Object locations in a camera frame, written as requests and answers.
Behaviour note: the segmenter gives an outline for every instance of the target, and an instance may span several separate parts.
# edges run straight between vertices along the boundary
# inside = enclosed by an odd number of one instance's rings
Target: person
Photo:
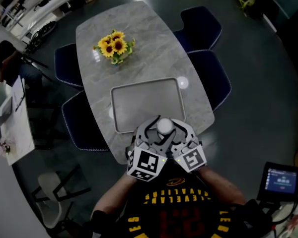
[[[0,43],[0,82],[12,86],[18,76],[24,78],[31,91],[36,94],[42,88],[42,72],[21,59],[22,54],[8,41]]]
[[[124,173],[96,203],[79,237],[239,237],[232,207],[245,204],[243,193],[209,167],[190,174],[168,159],[149,182]]]

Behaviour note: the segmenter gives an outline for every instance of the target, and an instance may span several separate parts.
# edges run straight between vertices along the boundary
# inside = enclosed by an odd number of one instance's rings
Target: gray marble table
[[[119,66],[92,49],[112,29],[134,37],[133,53]],[[120,164],[127,163],[125,147],[132,133],[117,134],[111,113],[110,90],[115,86],[166,77],[184,77],[181,85],[186,122],[200,134],[214,122],[203,85],[190,59],[162,19],[144,2],[127,3],[87,20],[76,29],[80,74],[99,129]]]

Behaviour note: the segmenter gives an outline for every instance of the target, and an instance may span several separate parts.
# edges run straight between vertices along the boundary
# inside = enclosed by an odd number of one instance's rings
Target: flower bouquet
[[[136,40],[133,39],[130,42],[124,40],[125,34],[113,29],[111,35],[107,35],[98,42],[98,46],[93,46],[94,50],[111,60],[114,65],[120,64],[124,59],[133,52],[133,47],[136,44]]]
[[[14,141],[9,137],[2,137],[0,139],[0,155],[6,157],[6,154],[11,153],[14,146]]]

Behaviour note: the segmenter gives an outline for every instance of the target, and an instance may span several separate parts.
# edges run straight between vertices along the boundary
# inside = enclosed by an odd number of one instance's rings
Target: tray rim
[[[175,80],[175,82],[176,82],[176,87],[177,87],[178,93],[180,95],[180,104],[181,104],[181,107],[182,107],[182,112],[183,112],[184,121],[185,121],[187,118],[186,118],[186,114],[185,114],[181,89],[179,87],[178,80],[175,77],[165,77],[165,78],[151,79],[151,80],[146,80],[146,81],[141,81],[141,82],[136,82],[136,83],[130,83],[130,84],[125,84],[125,85],[114,86],[112,89],[110,89],[110,101],[111,101],[111,108],[113,109],[113,120],[114,120],[114,127],[115,127],[116,133],[118,133],[118,134],[131,133],[131,132],[134,132],[134,130],[124,131],[124,132],[121,132],[121,131],[117,130],[116,114],[115,114],[115,109],[113,108],[114,107],[113,106],[113,91],[115,91],[117,88],[128,87],[128,86],[131,86],[131,85],[140,85],[140,84],[145,84],[145,83],[150,83],[150,82],[157,82],[157,81],[164,81],[164,80],[171,80],[171,79]]]

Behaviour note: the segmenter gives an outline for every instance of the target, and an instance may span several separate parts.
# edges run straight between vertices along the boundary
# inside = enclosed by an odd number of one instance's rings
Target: white chair
[[[56,172],[44,173],[38,177],[39,187],[32,192],[34,201],[36,202],[41,215],[43,224],[46,228],[53,229],[60,221],[65,221],[73,205],[71,200],[73,197],[82,195],[90,191],[90,188],[67,193],[64,185],[80,168],[77,165],[64,179],[61,180]],[[36,194],[43,191],[46,197],[37,198]]]

